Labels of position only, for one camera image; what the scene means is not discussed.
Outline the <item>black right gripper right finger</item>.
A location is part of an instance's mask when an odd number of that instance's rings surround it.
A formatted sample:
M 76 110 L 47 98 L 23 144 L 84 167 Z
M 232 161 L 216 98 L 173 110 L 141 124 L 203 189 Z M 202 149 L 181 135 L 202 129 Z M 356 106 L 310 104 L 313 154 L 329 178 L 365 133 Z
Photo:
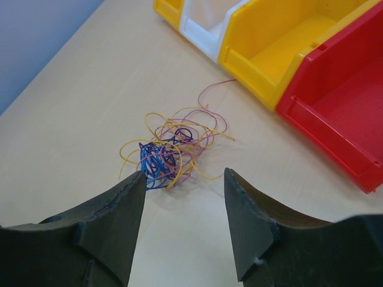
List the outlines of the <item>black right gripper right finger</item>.
M 232 169 L 224 198 L 238 280 L 244 286 L 381 286 L 382 216 L 337 222 L 300 213 Z

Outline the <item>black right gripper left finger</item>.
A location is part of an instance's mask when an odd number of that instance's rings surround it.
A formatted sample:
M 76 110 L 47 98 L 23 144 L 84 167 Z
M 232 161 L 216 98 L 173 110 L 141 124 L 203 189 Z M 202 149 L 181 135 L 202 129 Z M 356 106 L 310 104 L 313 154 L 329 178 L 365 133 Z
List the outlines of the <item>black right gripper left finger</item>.
M 145 193 L 135 172 L 37 224 L 1 228 L 1 285 L 127 286 Z

